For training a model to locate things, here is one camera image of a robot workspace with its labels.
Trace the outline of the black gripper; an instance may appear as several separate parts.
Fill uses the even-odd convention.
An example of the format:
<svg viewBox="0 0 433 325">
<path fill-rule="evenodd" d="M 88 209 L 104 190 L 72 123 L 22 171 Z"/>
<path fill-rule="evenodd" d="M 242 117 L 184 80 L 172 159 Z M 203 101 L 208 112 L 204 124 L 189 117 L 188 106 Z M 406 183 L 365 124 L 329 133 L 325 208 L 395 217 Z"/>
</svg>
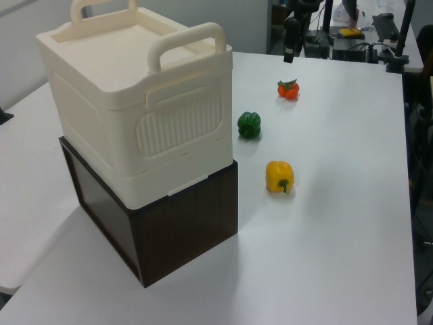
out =
<svg viewBox="0 0 433 325">
<path fill-rule="evenodd" d="M 301 22 L 293 17 L 289 17 L 286 21 L 286 35 L 284 39 L 285 53 L 284 62 L 293 62 L 294 57 L 300 57 L 300 50 L 296 49 L 300 35 Z"/>
</svg>

